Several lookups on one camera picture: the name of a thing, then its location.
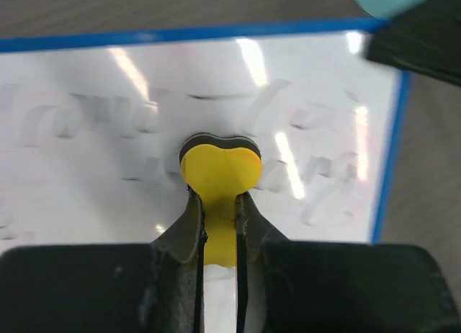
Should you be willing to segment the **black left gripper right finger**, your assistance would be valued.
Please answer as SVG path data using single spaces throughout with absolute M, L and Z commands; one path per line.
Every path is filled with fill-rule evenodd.
M 236 200 L 238 332 L 458 332 L 435 259 L 405 244 L 293 241 Z

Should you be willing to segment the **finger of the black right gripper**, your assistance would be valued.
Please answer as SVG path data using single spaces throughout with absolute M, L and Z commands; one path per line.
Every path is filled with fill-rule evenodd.
M 460 85 L 460 0 L 424 0 L 378 27 L 365 58 Z

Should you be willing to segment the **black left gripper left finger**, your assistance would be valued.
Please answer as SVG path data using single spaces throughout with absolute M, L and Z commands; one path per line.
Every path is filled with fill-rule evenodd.
M 205 215 L 144 244 L 15 247 L 1 256 L 3 332 L 202 332 Z

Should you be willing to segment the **yellow bone-shaped eraser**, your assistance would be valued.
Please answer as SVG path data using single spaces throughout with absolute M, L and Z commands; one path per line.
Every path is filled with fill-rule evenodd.
M 190 136 L 179 152 L 183 180 L 200 197 L 205 213 L 204 263 L 236 266 L 236 200 L 256 186 L 261 152 L 244 136 Z

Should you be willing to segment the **blue-framed whiteboard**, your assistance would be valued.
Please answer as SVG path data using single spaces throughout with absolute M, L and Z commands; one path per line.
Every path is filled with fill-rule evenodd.
M 3 332 L 376 332 L 408 74 L 376 19 L 3 39 Z

